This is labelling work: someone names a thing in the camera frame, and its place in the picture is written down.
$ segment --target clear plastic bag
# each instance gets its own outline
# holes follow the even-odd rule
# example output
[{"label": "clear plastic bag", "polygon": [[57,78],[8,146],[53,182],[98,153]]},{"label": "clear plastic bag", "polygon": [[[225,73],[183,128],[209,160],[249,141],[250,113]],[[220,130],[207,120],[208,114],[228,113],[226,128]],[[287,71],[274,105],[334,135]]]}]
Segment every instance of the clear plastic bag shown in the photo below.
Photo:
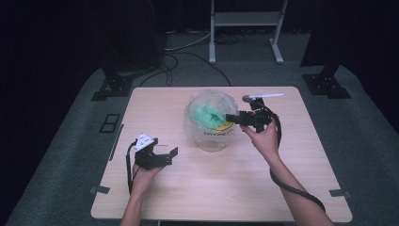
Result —
[{"label": "clear plastic bag", "polygon": [[202,150],[218,152],[229,144],[235,127],[226,121],[226,114],[237,113],[238,105],[231,96],[205,89],[193,94],[184,110],[185,133]]}]

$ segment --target white shelf frame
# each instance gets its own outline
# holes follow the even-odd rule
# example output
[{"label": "white shelf frame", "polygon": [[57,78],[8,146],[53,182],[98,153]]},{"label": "white shelf frame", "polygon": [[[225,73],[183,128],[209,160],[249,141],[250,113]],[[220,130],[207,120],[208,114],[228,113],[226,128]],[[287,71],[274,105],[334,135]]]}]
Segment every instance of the white shelf frame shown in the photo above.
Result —
[{"label": "white shelf frame", "polygon": [[215,56],[215,27],[219,26],[254,26],[274,25],[274,37],[269,39],[273,54],[278,64],[283,64],[277,41],[284,21],[288,0],[283,0],[280,11],[271,12],[215,12],[215,0],[211,0],[211,38],[209,41],[209,62],[216,63]]}]

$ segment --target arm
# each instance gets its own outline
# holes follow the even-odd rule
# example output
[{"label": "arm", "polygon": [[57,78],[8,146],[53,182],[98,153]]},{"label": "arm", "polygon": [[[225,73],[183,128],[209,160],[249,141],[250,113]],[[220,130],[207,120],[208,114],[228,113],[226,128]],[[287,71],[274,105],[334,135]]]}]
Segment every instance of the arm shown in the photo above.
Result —
[{"label": "arm", "polygon": [[[241,129],[250,137],[252,144],[281,182],[306,191],[279,157],[278,137],[274,121],[270,122],[267,128],[259,134],[247,126],[241,126]],[[297,225],[333,225],[328,215],[315,202],[282,188],[281,193]]]},{"label": "arm", "polygon": [[133,174],[136,174],[133,180],[132,193],[123,214],[121,226],[140,225],[141,204],[147,194],[148,188],[152,184],[155,175],[163,168],[150,170],[140,169],[137,165],[133,166]]}]

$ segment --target forearm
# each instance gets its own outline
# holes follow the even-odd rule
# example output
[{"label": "forearm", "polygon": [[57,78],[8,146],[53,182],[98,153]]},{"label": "forearm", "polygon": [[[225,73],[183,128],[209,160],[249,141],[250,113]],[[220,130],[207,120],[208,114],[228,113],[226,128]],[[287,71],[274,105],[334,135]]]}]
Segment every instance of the forearm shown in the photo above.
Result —
[{"label": "forearm", "polygon": [[[279,157],[275,157],[273,160],[269,159],[268,163],[270,169],[281,182],[306,192],[305,187],[297,181]],[[297,225],[333,225],[317,203],[283,188],[280,190]]]},{"label": "forearm", "polygon": [[143,198],[131,196],[123,214],[120,226],[138,226],[140,225],[140,211]]}]

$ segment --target black cable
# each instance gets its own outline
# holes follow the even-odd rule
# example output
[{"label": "black cable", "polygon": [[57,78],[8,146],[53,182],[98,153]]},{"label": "black cable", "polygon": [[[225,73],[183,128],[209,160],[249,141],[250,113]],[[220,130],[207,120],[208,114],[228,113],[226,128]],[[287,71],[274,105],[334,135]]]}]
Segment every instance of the black cable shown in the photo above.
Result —
[{"label": "black cable", "polygon": [[148,78],[144,79],[144,81],[142,81],[142,82],[140,83],[139,87],[141,87],[145,82],[147,82],[147,81],[150,80],[151,78],[155,77],[156,75],[159,75],[159,74],[162,74],[162,73],[168,74],[168,72],[171,72],[173,69],[175,69],[175,68],[178,66],[179,60],[178,60],[175,56],[171,56],[171,55],[165,55],[165,56],[174,58],[174,59],[176,60],[176,61],[175,61],[175,64],[174,64],[171,68],[169,68],[169,67],[165,64],[164,66],[167,67],[167,70],[163,70],[163,69],[161,68],[161,70],[162,70],[161,72],[152,74],[152,75],[150,75]]},{"label": "black cable", "polygon": [[137,139],[135,142],[130,144],[129,148],[127,149],[127,154],[126,154],[126,168],[127,168],[127,185],[129,187],[129,194],[132,193],[132,187],[133,187],[133,181],[138,173],[138,170],[140,170],[140,166],[138,166],[138,169],[136,170],[135,174],[133,174],[132,177],[132,163],[130,161],[130,150],[132,149],[133,146],[137,144]]},{"label": "black cable", "polygon": [[165,65],[165,67],[167,68],[166,72],[167,72],[167,75],[168,75],[166,84],[167,84],[168,87],[170,87],[172,85],[172,82],[173,82],[173,73],[172,73],[172,70],[170,68],[168,68],[167,65]]},{"label": "black cable", "polygon": [[[258,103],[258,102],[251,102],[251,104],[260,105],[260,106],[263,107],[266,111],[268,111],[268,112],[271,114],[271,117],[275,120],[276,126],[277,126],[277,130],[278,130],[277,132],[278,132],[278,147],[279,147],[279,144],[280,144],[280,142],[281,142],[281,137],[282,137],[281,122],[279,121],[279,116],[278,116],[277,114],[275,114],[273,111],[271,111],[267,106],[265,106],[265,105],[263,105],[263,104],[261,104],[261,103]],[[313,195],[309,194],[309,193],[306,192],[306,191],[302,191],[302,190],[299,190],[299,189],[297,189],[297,188],[295,188],[295,187],[288,186],[288,185],[284,184],[282,181],[280,181],[280,180],[276,177],[276,175],[273,173],[273,171],[272,171],[271,169],[270,169],[270,176],[271,176],[273,182],[274,182],[276,185],[278,185],[279,187],[281,187],[281,188],[283,188],[283,189],[285,189],[285,190],[287,190],[287,191],[293,192],[293,193],[295,193],[295,194],[297,194],[297,195],[300,195],[300,196],[302,196],[302,197],[305,197],[306,199],[309,199],[309,200],[315,202],[316,204],[318,204],[318,205],[320,206],[320,208],[322,208],[322,209],[326,212],[326,208],[325,208],[325,206],[323,205],[323,203],[322,203],[319,199],[317,199],[316,197],[314,197]]]},{"label": "black cable", "polygon": [[190,47],[190,46],[198,45],[198,44],[204,42],[205,40],[208,40],[208,38],[210,36],[211,36],[211,33],[207,32],[207,34],[205,36],[203,36],[203,37],[201,37],[201,38],[199,38],[197,40],[193,40],[193,41],[191,41],[190,43],[188,43],[186,45],[183,45],[183,46],[180,46],[180,47],[175,47],[175,48],[165,48],[164,50],[166,52],[174,52],[174,51],[178,51],[178,50]]},{"label": "black cable", "polygon": [[239,39],[237,36],[230,35],[230,34],[228,34],[228,35],[223,35],[223,34],[217,35],[216,39],[215,39],[215,43],[218,44],[218,45],[227,46],[227,45],[234,45],[234,44],[236,44],[238,42],[246,40],[246,37],[244,35],[238,35],[238,36],[241,36],[242,38]]},{"label": "black cable", "polygon": [[237,2],[237,4],[235,5],[235,8],[234,8],[232,11],[236,11],[237,8],[238,8],[238,6],[240,6],[240,4],[241,4],[241,0],[239,0],[239,1]]},{"label": "black cable", "polygon": [[195,55],[195,54],[192,54],[192,53],[188,53],[188,52],[178,52],[178,53],[173,53],[173,54],[176,54],[176,55],[178,55],[178,54],[187,54],[187,55],[191,55],[191,56],[194,56],[194,57],[197,57],[197,58],[201,59],[201,60],[204,61],[206,64],[208,64],[209,66],[213,67],[215,70],[217,70],[218,72],[220,72],[220,73],[226,78],[226,81],[229,83],[229,86],[232,87],[231,82],[230,82],[229,78],[227,77],[227,75],[224,74],[224,73],[223,73],[221,70],[219,70],[217,67],[215,67],[214,65],[212,65],[210,62],[208,62],[208,60],[202,58],[201,56],[198,56],[198,55]]}]

